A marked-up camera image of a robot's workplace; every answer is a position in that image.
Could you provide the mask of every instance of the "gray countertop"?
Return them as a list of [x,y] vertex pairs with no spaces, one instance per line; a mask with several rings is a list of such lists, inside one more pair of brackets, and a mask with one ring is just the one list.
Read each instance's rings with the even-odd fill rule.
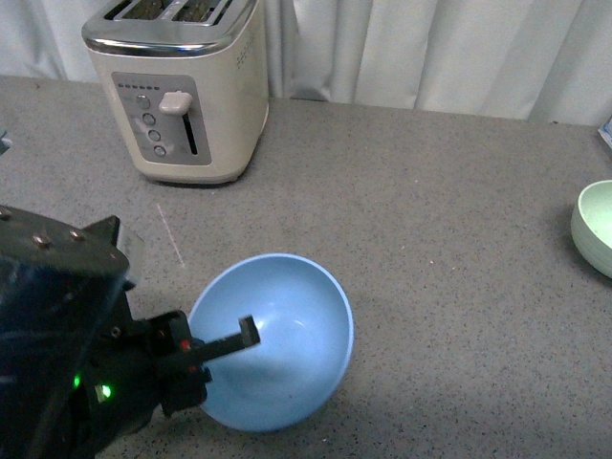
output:
[[348,372],[306,421],[156,413],[100,458],[612,457],[612,280],[570,234],[579,192],[612,178],[595,128],[273,99],[236,183],[168,186],[133,167],[98,85],[0,77],[0,94],[0,202],[117,214],[146,242],[136,317],[188,312],[270,251],[326,267],[353,308]]

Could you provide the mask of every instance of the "green bowl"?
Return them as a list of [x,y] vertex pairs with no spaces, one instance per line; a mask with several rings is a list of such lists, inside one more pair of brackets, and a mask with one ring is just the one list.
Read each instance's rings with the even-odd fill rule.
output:
[[586,261],[612,278],[612,180],[582,191],[572,214],[572,237]]

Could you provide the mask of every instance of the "toaster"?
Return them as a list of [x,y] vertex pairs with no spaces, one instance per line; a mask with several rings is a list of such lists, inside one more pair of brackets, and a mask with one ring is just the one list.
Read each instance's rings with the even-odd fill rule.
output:
[[81,34],[140,172],[193,184],[240,176],[268,117],[259,0],[116,0]]

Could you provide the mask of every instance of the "light blue bowl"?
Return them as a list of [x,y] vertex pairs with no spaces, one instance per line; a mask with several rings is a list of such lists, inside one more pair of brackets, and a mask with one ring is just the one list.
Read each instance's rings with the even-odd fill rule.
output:
[[219,275],[189,315],[204,341],[238,331],[252,315],[261,343],[206,364],[202,409],[224,426],[277,430],[308,417],[338,387],[353,349],[353,315],[327,271],[301,256],[271,253]]

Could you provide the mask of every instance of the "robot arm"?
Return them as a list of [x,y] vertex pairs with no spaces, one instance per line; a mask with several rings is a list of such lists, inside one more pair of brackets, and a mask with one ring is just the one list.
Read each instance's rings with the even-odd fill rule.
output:
[[202,363],[259,342],[252,317],[207,343],[181,311],[134,320],[141,263],[117,217],[75,229],[0,207],[0,459],[93,458],[157,405],[201,404]]

